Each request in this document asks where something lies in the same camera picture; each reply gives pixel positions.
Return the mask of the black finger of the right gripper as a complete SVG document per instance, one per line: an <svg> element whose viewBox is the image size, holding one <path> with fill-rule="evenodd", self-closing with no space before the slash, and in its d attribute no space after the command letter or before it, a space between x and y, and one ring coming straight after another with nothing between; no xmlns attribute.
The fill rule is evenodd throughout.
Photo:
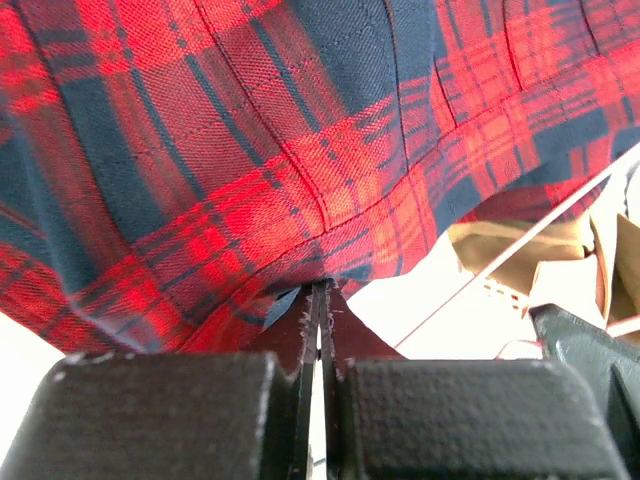
<svg viewBox="0 0 640 480"><path fill-rule="evenodd" d="M529 310L544 356L586 380L629 470L639 468L639 348L555 304Z"/></svg>

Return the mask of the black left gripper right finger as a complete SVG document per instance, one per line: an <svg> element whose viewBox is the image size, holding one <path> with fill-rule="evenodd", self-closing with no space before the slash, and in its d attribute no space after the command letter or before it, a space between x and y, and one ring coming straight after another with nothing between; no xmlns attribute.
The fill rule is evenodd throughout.
<svg viewBox="0 0 640 480"><path fill-rule="evenodd" d="M543 359L408 360L322 288L331 479L626 479L629 349L553 305Z"/></svg>

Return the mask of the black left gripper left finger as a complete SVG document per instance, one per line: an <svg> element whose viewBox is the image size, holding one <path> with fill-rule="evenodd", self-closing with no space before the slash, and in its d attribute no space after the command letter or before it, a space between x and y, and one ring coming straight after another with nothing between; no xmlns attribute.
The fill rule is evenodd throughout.
<svg viewBox="0 0 640 480"><path fill-rule="evenodd" d="M5 479L306 479L318 289L226 354L76 353L43 377Z"/></svg>

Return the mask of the pink wire hanger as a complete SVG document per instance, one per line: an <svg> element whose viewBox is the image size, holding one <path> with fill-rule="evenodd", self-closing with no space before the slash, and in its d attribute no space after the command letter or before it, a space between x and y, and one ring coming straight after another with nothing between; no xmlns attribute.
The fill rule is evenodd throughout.
<svg viewBox="0 0 640 480"><path fill-rule="evenodd" d="M411 359L539 358L531 311L553 304L616 338L639 340L639 161L606 168L575 220L476 222L449 238L473 273L396 344Z"/></svg>

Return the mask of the red plaid skirt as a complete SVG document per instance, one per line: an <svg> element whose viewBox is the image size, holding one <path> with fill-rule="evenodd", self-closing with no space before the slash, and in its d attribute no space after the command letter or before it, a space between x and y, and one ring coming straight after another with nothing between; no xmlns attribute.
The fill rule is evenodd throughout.
<svg viewBox="0 0 640 480"><path fill-rule="evenodd" d="M1 310L63 352L234 350L638 138L635 1L5 1Z"/></svg>

